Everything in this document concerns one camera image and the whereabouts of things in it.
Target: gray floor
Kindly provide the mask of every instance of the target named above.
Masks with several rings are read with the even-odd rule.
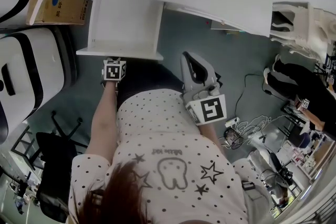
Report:
[[[246,33],[226,35],[221,30],[211,30],[211,22],[205,18],[165,10],[161,23],[158,51],[164,56],[163,64],[176,76],[181,77],[180,56],[183,51],[193,51],[212,63],[224,84],[221,92],[226,95],[227,117],[235,116],[235,105],[244,89],[244,76],[248,73],[262,75],[266,65],[272,63],[274,56],[281,53],[284,62],[292,62],[313,68],[313,61],[298,54],[291,55],[288,49],[269,38]],[[72,27],[76,49],[86,47],[88,25]],[[74,140],[88,143],[91,120],[102,94],[100,74],[103,57],[79,56],[79,79],[77,83],[51,99],[28,120],[33,132],[51,132],[54,128],[50,119],[52,110],[60,125],[70,132],[76,125],[77,117],[83,124]],[[281,100],[266,95],[261,85],[262,76],[247,77],[246,90],[241,98],[236,115],[242,121],[250,121],[260,115],[276,117],[284,104]],[[225,131],[224,121],[215,124],[218,137]],[[283,136],[272,140],[273,150],[277,150]],[[232,151],[227,150],[230,161],[246,157],[251,146],[243,145]]]

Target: black office chair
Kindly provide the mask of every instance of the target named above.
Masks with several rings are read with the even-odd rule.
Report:
[[[291,110],[291,113],[289,113],[285,107],[283,107],[281,110],[288,113],[285,119],[292,123],[292,128],[288,129],[283,126],[283,128],[278,129],[287,137],[288,141],[293,146],[306,148],[310,142],[310,135],[309,133],[300,134],[303,129],[303,127],[300,126],[300,123],[305,124],[306,122],[300,117],[294,115],[293,110]]]
[[[87,147],[71,140],[76,130],[82,124],[79,118],[77,126],[66,135],[55,120],[56,112],[51,118],[60,136],[52,133],[37,133],[36,140],[39,150],[34,154],[36,159],[42,153],[41,160],[45,162],[41,184],[36,198],[40,202],[42,212],[49,218],[65,223],[69,215],[68,199],[70,192],[71,165],[77,156],[76,145]]]

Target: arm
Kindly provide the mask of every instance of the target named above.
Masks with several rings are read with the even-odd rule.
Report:
[[[205,136],[206,138],[210,139],[212,142],[214,142],[216,144],[216,146],[219,147],[220,151],[224,154],[222,145],[220,144],[218,137],[216,135],[216,131],[214,128],[214,125],[209,123],[209,124],[204,124],[204,125],[200,125],[198,126],[198,129],[201,133],[201,135]]]
[[[116,85],[108,81],[92,119],[91,140],[86,154],[100,155],[110,163],[117,148]]]
[[[316,130],[318,131],[323,130],[325,122],[320,121],[318,117],[316,117],[313,113],[311,113],[307,109],[302,110],[302,113],[308,118],[310,122],[312,122],[315,125]]]

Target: white polka dot shirt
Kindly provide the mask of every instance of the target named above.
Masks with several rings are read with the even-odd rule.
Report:
[[[155,223],[247,223],[240,177],[219,148],[200,135],[179,92],[134,95],[120,106],[117,120],[119,146],[112,164],[87,154],[73,160],[77,207],[89,187],[105,189],[116,164],[135,162],[143,202]],[[75,215],[73,196],[70,191],[69,210]]]

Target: power strip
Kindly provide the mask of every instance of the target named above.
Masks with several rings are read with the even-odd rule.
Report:
[[[232,120],[227,121],[227,122],[225,123],[225,126],[226,126],[227,128],[229,128],[229,127],[231,127],[232,125],[237,124],[239,121],[240,121],[240,118],[239,118],[239,117],[235,117],[235,118],[233,118]]]

